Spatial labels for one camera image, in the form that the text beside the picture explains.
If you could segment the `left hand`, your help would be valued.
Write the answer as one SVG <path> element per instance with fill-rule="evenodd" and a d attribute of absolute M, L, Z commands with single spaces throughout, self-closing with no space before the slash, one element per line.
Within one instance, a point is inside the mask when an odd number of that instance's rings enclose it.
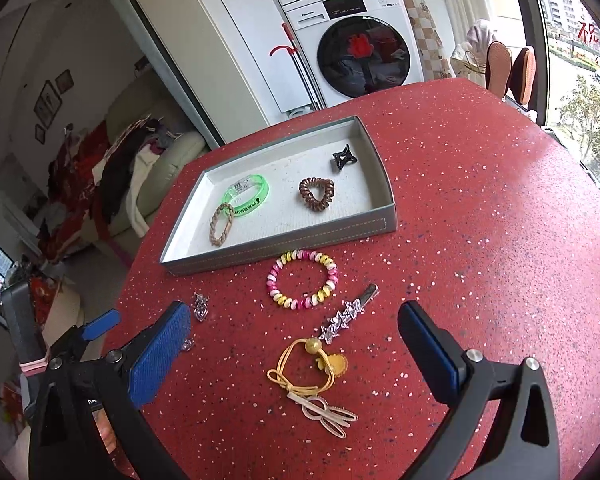
<path fill-rule="evenodd" d="M 94 411 L 93 416 L 107 453 L 112 454 L 117 447 L 117 438 L 114 434 L 114 430 L 112 429 L 109 418 L 104 410 Z"/>

